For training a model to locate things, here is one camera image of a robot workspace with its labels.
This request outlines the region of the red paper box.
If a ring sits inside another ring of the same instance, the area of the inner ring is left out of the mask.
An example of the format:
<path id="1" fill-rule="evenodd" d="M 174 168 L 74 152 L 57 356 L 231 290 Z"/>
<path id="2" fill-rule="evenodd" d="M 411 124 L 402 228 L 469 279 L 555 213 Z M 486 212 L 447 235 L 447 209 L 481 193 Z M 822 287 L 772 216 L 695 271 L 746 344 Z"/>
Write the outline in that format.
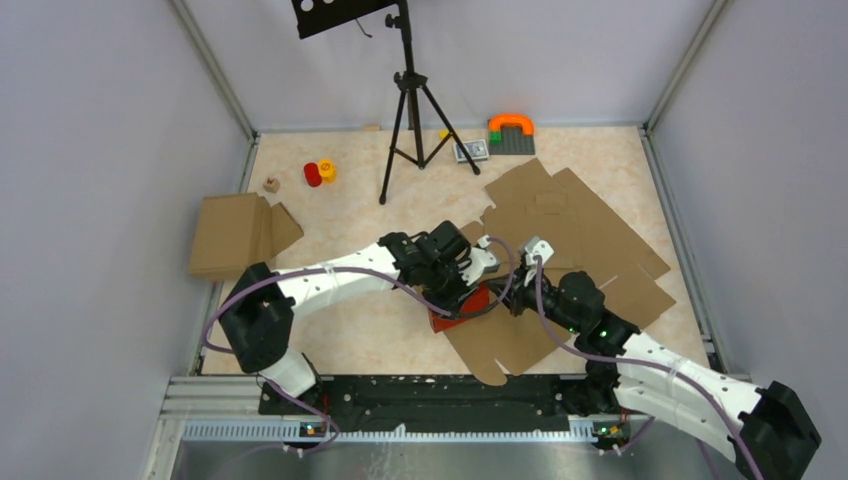
<path id="1" fill-rule="evenodd" d="M 485 284 L 483 284 L 480 285 L 477 290 L 464 301 L 458 312 L 460 314 L 475 314 L 487 307 L 489 303 L 490 290 Z M 439 316 L 433 311 L 429 312 L 430 328 L 434 333 L 446 331 L 464 323 L 465 321 L 467 321 L 467 318 L 451 319 Z"/>

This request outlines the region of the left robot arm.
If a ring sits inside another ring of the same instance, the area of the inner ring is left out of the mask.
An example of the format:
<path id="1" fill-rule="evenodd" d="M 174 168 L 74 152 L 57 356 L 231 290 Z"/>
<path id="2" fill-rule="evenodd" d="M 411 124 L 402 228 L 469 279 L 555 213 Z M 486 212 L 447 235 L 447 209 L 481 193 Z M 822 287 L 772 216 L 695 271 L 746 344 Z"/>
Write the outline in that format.
<path id="1" fill-rule="evenodd" d="M 454 319 L 499 262 L 489 240 L 471 244 L 450 221 L 430 232 L 391 232 L 352 254 L 290 270 L 265 263 L 238 278 L 215 319 L 229 351 L 246 374 L 258 374 L 282 389 L 297 413 L 319 404 L 318 375 L 291 346 L 293 325 L 339 302 L 401 289 L 440 316 Z"/>

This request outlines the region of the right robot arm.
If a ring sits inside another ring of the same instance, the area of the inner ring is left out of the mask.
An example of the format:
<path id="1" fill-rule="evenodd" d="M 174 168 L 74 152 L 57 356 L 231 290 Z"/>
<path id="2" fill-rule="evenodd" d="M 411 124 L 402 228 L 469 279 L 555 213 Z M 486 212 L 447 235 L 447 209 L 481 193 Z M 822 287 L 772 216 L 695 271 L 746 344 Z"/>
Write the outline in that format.
<path id="1" fill-rule="evenodd" d="M 738 380 L 674 352 L 606 308 L 585 272 L 569 273 L 554 287 L 541 270 L 521 267 L 490 287 L 511 313 L 531 309 L 546 331 L 561 326 L 572 333 L 571 344 L 557 344 L 598 375 L 586 397 L 600 412 L 620 406 L 673 426 L 747 479 L 800 479 L 821 445 L 793 389 Z"/>

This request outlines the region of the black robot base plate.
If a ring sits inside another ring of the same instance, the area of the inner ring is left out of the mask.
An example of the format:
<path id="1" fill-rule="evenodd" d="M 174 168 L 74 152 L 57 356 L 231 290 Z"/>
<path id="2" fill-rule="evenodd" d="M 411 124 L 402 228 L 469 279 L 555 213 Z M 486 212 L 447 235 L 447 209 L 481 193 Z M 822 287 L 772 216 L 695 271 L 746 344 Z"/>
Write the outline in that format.
<path id="1" fill-rule="evenodd" d="M 305 413 L 329 416 L 345 433 L 524 433 L 564 431 L 580 418 L 601 415 L 623 427 L 632 409 L 615 400 L 612 385 L 586 374 L 529 374 L 501 386 L 472 375 L 324 376 L 296 406 L 271 387 L 261 390 L 262 415 Z"/>

